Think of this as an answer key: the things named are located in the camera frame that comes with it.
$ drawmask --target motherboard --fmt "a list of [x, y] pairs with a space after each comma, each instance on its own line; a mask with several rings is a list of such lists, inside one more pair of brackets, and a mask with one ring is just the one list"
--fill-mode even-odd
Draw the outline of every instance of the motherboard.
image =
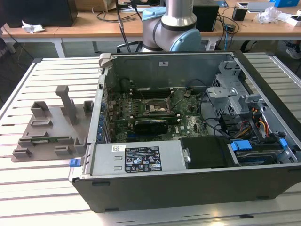
[[113, 143], [178, 140], [207, 136], [200, 120], [200, 94], [129, 92], [109, 95], [107, 119]]

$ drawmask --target power supply label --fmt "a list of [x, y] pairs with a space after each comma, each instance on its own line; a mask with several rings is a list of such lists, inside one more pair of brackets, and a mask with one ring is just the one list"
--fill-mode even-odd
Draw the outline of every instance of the power supply label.
[[162, 171], [159, 147], [126, 148], [125, 172]]

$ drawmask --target plastic bag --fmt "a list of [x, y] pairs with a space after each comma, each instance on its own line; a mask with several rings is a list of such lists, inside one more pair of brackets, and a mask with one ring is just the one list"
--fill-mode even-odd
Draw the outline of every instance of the plastic bag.
[[276, 18], [280, 13], [281, 11], [277, 10], [276, 7], [270, 6], [266, 8], [264, 12], [258, 13], [256, 16], [256, 20], [260, 24], [267, 24], [271, 22], [277, 23]]

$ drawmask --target yellow wire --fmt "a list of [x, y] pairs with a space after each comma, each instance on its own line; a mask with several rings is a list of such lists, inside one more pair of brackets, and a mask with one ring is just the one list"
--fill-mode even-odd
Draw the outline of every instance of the yellow wire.
[[244, 131], [242, 131], [240, 134], [238, 134], [235, 138], [240, 137], [241, 135], [244, 135], [247, 131], [250, 130], [251, 127], [248, 127], [247, 129], [245, 129]]
[[266, 130], [265, 124], [264, 124], [262, 121], [258, 121], [258, 122], [260, 122], [260, 123], [263, 125], [263, 127], [264, 127], [264, 132], [265, 132], [265, 134], [267, 134], [267, 130]]

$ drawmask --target cardboard box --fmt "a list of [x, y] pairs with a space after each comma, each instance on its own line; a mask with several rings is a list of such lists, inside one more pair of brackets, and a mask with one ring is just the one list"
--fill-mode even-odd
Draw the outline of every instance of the cardboard box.
[[75, 0], [75, 5], [78, 11], [104, 11], [116, 8], [114, 0]]
[[294, 27], [300, 27], [301, 26], [301, 16], [291, 16], [286, 20], [287, 23]]
[[288, 7], [298, 5], [299, 0], [270, 0], [270, 2], [274, 2], [275, 7]]

